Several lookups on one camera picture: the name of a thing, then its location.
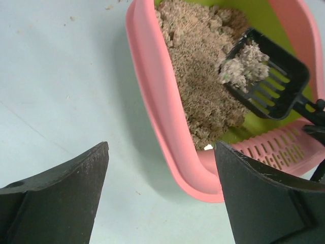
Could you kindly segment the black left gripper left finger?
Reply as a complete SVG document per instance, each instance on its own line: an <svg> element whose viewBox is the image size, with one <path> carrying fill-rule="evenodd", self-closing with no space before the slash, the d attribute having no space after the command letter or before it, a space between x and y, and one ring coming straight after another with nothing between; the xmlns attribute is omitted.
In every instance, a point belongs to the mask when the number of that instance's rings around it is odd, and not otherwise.
<svg viewBox="0 0 325 244"><path fill-rule="evenodd" d="M1 188L1 243L89 243L108 163L101 142Z"/></svg>

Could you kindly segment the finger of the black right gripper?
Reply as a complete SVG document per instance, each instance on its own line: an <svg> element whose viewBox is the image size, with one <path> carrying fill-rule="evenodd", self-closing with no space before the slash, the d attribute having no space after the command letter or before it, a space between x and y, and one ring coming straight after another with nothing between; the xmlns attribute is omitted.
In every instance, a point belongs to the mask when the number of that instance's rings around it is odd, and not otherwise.
<svg viewBox="0 0 325 244"><path fill-rule="evenodd" d="M324 142L325 140L324 126L304 125L302 130L319 142Z"/></svg>

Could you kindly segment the black slotted litter scoop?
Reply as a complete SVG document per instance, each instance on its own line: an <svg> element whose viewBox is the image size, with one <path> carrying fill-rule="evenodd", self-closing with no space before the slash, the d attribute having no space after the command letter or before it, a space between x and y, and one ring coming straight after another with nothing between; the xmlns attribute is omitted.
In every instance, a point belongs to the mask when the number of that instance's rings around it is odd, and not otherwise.
<svg viewBox="0 0 325 244"><path fill-rule="evenodd" d="M260 118L283 120L294 110L314 125L324 126L324 100L313 103L303 96L310 77L307 66L267 36L248 28L226 59L234 58L249 43L256 43L269 56L268 76L249 85L247 91L227 83L230 94Z"/></svg>

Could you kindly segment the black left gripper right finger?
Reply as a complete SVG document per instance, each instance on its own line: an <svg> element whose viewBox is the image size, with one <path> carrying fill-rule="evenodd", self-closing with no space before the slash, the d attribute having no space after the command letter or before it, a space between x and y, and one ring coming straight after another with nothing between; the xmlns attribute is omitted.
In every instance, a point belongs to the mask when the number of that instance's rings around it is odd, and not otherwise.
<svg viewBox="0 0 325 244"><path fill-rule="evenodd" d="M324 243L324 185L215 145L216 167L236 243Z"/></svg>

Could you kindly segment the grey litter clump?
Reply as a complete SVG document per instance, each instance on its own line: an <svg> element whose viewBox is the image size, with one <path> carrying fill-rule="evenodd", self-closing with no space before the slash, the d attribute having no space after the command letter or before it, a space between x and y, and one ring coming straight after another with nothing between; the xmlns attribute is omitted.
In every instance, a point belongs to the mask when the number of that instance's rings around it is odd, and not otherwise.
<svg viewBox="0 0 325 244"><path fill-rule="evenodd" d="M261 52L258 43L248 40L234 58L221 63L218 82L247 93L250 87L269 76L268 61L269 56Z"/></svg>

